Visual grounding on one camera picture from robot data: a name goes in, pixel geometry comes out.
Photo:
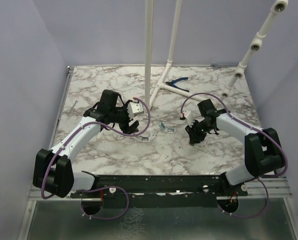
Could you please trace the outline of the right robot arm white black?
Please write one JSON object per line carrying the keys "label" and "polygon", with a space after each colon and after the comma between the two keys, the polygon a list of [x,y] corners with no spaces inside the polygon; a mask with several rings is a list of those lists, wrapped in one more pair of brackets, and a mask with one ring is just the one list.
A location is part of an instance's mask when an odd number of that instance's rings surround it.
{"label": "right robot arm white black", "polygon": [[238,184],[264,176],[267,173],[284,168],[286,157],[282,153],[279,136],[273,128],[257,128],[235,118],[223,108],[216,109],[210,99],[198,103],[202,121],[194,119],[190,111],[181,110],[181,119],[187,122],[185,128],[189,135],[189,144],[201,143],[214,131],[224,131],[244,146],[244,162],[224,173],[224,180],[218,183],[219,192],[225,196],[232,194]]}

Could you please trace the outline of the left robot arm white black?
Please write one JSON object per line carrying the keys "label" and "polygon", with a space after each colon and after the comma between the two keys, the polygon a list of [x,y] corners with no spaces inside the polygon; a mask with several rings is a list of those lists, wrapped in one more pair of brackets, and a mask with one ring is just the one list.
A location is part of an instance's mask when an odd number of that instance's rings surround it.
{"label": "left robot arm white black", "polygon": [[99,193],[96,176],[75,172],[72,163],[89,141],[103,129],[118,125],[123,134],[138,132],[134,117],[144,112],[140,102],[128,100],[117,106],[121,95],[104,90],[100,101],[86,110],[74,130],[51,149],[41,149],[35,158],[32,184],[52,196],[65,197],[71,191],[82,190],[88,197]]}

